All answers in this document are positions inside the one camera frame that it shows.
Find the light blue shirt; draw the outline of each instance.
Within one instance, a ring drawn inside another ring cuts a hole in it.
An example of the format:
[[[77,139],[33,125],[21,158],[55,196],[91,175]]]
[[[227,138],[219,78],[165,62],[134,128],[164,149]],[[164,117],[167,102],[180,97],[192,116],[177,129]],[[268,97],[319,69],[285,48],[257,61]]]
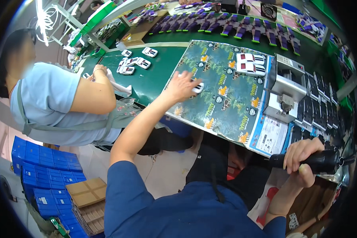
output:
[[[68,72],[56,65],[36,63],[32,72],[22,80],[21,98],[25,116],[30,123],[68,128],[85,122],[100,121],[108,114],[96,115],[84,112],[69,112],[80,75]],[[19,83],[11,96],[11,113],[14,120],[24,127],[17,101]],[[104,140],[113,143],[119,136],[121,128],[111,129]],[[105,129],[88,131],[40,131],[32,129],[29,137],[48,144],[82,146],[99,140]]]

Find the stack of blue crates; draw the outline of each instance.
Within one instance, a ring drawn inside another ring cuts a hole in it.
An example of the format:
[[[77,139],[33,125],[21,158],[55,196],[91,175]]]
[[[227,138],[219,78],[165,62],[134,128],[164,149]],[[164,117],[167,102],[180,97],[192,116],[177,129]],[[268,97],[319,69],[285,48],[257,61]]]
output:
[[[76,154],[53,150],[17,136],[14,138],[12,147],[12,162],[14,173],[19,176],[22,172],[21,166],[23,162],[50,169],[82,172],[82,167]]]
[[[75,154],[53,150],[15,137],[12,148],[14,172],[22,175],[24,193],[34,197],[44,219],[58,217],[71,238],[88,238],[71,210],[65,186],[86,181]]]
[[[88,237],[71,211],[71,197],[67,190],[33,189],[39,214],[44,219],[58,217],[71,238]]]
[[[80,172],[49,169],[26,162],[22,163],[22,182],[24,192],[33,197],[33,188],[64,190],[66,185],[86,181]]]

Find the white toy car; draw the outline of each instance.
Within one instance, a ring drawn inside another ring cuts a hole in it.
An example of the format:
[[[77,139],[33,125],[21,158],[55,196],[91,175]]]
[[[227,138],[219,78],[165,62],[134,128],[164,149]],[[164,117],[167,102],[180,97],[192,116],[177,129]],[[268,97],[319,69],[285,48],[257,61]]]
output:
[[[149,62],[148,60],[143,59],[142,57],[139,57],[139,59],[137,60],[136,64],[138,66],[140,66],[143,69],[148,69],[148,67],[151,66],[151,62]]]
[[[253,63],[253,64],[264,65],[265,58],[264,58],[264,56],[261,56],[261,55],[242,53],[242,54],[237,54],[237,63],[241,63],[241,64]]]
[[[132,52],[129,50],[123,50],[122,55],[125,57],[130,57],[132,55]]]
[[[199,85],[195,86],[192,91],[199,94],[202,92],[202,90],[204,89],[204,83],[200,83]]]
[[[135,71],[135,67],[121,67],[120,73],[123,75],[131,75]]]
[[[263,66],[252,63],[238,63],[237,72],[253,77],[264,77],[266,75],[266,70]]]
[[[157,55],[157,50],[151,49],[149,47],[145,47],[142,53],[153,58]]]
[[[138,59],[139,59],[139,57],[128,59],[123,66],[125,66],[125,67],[133,66],[134,64],[136,64]]]
[[[122,67],[124,66],[124,64],[127,62],[128,58],[124,57],[120,62],[119,62],[119,66]]]

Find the blue shirt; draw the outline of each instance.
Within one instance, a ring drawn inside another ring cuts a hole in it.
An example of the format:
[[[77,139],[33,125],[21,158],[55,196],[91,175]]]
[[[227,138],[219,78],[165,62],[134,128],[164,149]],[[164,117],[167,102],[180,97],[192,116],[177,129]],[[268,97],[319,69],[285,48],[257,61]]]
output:
[[[32,72],[22,79],[21,98],[25,116],[30,123],[67,128],[85,122],[100,121],[108,114],[96,115],[84,112],[69,112],[73,104],[80,75],[71,73],[53,64],[36,63]],[[11,96],[11,113],[14,120],[24,127],[17,101],[19,83]],[[105,142],[113,143],[121,128],[111,129]],[[39,131],[32,129],[29,137],[44,143],[67,146],[82,146],[99,140],[105,129],[87,131]]]
[[[136,166],[119,161],[108,169],[106,237],[285,237],[286,218],[276,217],[261,230],[242,199],[217,186],[225,203],[208,182],[191,182],[177,194],[154,199]]]

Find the hand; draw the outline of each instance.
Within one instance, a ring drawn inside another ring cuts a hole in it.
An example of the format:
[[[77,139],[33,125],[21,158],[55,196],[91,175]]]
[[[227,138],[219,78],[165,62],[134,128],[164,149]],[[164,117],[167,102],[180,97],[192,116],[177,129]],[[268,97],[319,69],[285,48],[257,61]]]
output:
[[[189,73],[188,71],[182,72],[180,77],[178,71],[176,71],[165,90],[166,95],[171,97],[175,103],[183,102],[190,96],[196,95],[192,89],[199,85],[202,80],[199,79],[191,82],[191,78],[192,73]]]
[[[87,80],[92,81],[94,78],[93,78],[93,76],[92,76],[92,75],[90,75],[90,76],[89,76],[89,77],[87,77],[86,79],[87,79]]]
[[[287,173],[291,174],[290,178],[297,186],[308,188],[314,184],[315,175],[313,175],[311,168],[308,164],[300,165],[300,162],[314,152],[323,150],[324,145],[317,137],[313,140],[300,140],[290,145],[284,156],[283,169],[287,167]]]
[[[94,67],[93,73],[97,70],[97,69],[101,69],[103,71],[103,73],[105,73],[105,75],[107,74],[107,67],[104,66],[103,64],[97,64]]]
[[[283,169],[287,167],[287,174],[291,174],[299,169],[301,161],[307,159],[314,152],[323,150],[324,145],[318,137],[313,140],[306,139],[292,143],[284,156]]]

